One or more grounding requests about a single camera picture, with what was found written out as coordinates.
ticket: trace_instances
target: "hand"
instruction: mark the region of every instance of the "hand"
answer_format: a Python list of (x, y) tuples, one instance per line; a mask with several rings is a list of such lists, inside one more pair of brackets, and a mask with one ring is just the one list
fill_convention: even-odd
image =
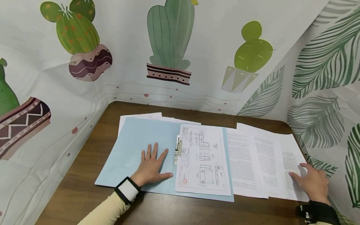
[(164, 162), (164, 159), (169, 149), (165, 149), (165, 151), (160, 155), (159, 159), (156, 159), (157, 147), (158, 143), (155, 143), (153, 154), (151, 154), (151, 144), (149, 144), (146, 157), (145, 151), (143, 150), (141, 152), (141, 163), (139, 165), (139, 168), (130, 177), (139, 187), (148, 183), (156, 183), (161, 180), (166, 180), (173, 177), (172, 173), (159, 173), (159, 169)]
[(307, 175), (300, 177), (296, 173), (290, 172), (291, 178), (297, 181), (300, 188), (305, 191), (311, 201), (330, 205), (327, 199), (329, 180), (326, 178), (325, 172), (316, 170), (306, 163), (300, 163), (300, 166), (307, 168)]

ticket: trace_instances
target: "black device on wrist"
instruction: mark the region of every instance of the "black device on wrist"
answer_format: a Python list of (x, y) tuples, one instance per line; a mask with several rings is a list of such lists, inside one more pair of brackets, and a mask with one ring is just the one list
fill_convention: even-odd
[(141, 191), (140, 187), (139, 187), (135, 182), (133, 182), (133, 180), (132, 180), (130, 177), (128, 177), (128, 176), (127, 176), (125, 179), (123, 179), (123, 181), (121, 181), (120, 184), (118, 184), (118, 185), (116, 186), (116, 188), (114, 188), (114, 190), (115, 190), (115, 192), (117, 193), (117, 195), (124, 201), (124, 203), (125, 203), (126, 205), (131, 205), (131, 204), (133, 203), (133, 201), (135, 200), (136, 197), (131, 201), (131, 200), (127, 199), (126, 196), (125, 196), (125, 195), (120, 191), (120, 189), (119, 189), (119, 187), (120, 187), (123, 183), (125, 183), (127, 180), (128, 180), (128, 181), (136, 188), (136, 190), (139, 192), (139, 193), (136, 195), (136, 197), (142, 195), (142, 191)]
[(322, 202), (309, 201), (308, 205), (297, 206), (296, 210), (300, 217), (305, 218), (307, 224), (325, 222), (340, 225), (334, 208)]

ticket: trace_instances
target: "beige sleeve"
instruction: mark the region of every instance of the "beige sleeve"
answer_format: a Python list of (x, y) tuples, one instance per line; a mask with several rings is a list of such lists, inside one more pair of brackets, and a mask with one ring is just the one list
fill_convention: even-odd
[(117, 195), (112, 193), (105, 201), (98, 205), (78, 225), (113, 225), (129, 206)]

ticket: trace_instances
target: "engineering drawing sheet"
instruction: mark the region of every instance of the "engineering drawing sheet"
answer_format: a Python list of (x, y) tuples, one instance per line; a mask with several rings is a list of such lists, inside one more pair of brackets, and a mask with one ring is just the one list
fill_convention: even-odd
[(182, 124), (176, 192), (231, 196), (221, 127)]

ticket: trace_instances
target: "wrist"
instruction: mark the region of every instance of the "wrist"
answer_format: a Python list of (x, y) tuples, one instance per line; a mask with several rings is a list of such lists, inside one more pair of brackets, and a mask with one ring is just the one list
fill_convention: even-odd
[(136, 174), (133, 174), (130, 179), (136, 183), (137, 186), (141, 187), (144, 186), (146, 184), (146, 182), (144, 181), (144, 179), (142, 179), (141, 177), (137, 176)]

